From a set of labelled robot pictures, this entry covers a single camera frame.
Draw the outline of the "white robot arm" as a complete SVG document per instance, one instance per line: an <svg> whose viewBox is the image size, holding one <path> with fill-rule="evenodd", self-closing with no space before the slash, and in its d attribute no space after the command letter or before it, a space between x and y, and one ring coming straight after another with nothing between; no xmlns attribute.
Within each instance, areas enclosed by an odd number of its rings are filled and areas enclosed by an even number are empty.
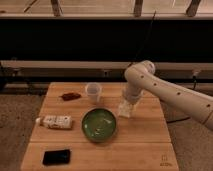
<svg viewBox="0 0 213 171"><path fill-rule="evenodd" d="M142 91L149 91L213 131L213 97L164 81L154 73L155 65L148 60L128 67L124 72L127 81L122 92L124 99L136 104Z"/></svg>

